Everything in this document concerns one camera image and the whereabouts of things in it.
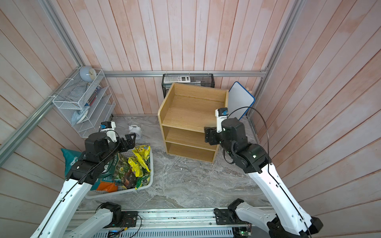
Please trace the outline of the yellow fertilizer bag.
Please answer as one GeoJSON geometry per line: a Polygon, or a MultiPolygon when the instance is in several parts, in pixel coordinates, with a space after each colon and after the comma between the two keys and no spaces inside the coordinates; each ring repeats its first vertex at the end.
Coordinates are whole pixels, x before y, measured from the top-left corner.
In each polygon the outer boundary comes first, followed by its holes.
{"type": "Polygon", "coordinates": [[[149,174],[151,147],[149,145],[140,145],[135,147],[132,152],[136,156],[141,167],[149,174]]]}
{"type": "Polygon", "coordinates": [[[150,183],[150,174],[143,175],[142,177],[137,178],[137,183],[135,189],[138,190],[141,187],[144,187],[150,183]]]}
{"type": "Polygon", "coordinates": [[[144,173],[142,171],[142,167],[141,167],[140,163],[137,161],[137,159],[135,159],[134,157],[129,157],[128,158],[128,164],[129,164],[132,172],[134,173],[134,175],[137,178],[142,177],[144,175],[144,173]]]}

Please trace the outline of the large green soil bag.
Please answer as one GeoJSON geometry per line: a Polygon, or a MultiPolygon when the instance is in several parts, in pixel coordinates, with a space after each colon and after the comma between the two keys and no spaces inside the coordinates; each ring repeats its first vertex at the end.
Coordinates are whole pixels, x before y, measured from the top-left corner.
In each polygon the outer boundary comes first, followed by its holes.
{"type": "Polygon", "coordinates": [[[111,193],[117,192],[119,189],[126,190],[135,188],[137,185],[137,177],[132,171],[128,159],[128,157],[118,153],[114,159],[106,165],[105,171],[90,190],[111,193]]]}

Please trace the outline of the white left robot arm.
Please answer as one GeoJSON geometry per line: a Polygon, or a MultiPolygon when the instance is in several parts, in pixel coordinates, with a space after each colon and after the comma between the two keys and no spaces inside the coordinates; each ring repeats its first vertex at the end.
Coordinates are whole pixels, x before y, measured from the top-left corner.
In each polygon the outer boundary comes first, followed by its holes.
{"type": "Polygon", "coordinates": [[[136,145],[136,134],[120,137],[115,130],[96,132],[66,175],[59,196],[33,233],[33,238],[62,238],[78,206],[116,154],[136,145]]]}

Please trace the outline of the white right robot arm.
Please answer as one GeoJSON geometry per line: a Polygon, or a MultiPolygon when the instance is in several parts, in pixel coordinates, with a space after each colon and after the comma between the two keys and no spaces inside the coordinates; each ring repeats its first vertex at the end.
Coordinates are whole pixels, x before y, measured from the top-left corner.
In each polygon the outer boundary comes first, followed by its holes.
{"type": "Polygon", "coordinates": [[[237,199],[228,207],[232,216],[268,232],[272,238],[310,238],[317,234],[323,228],[322,221],[299,205],[264,148],[248,142],[244,124],[236,118],[219,117],[217,121],[216,127],[204,128],[205,142],[221,145],[232,164],[249,175],[274,209],[268,213],[237,199]]]}

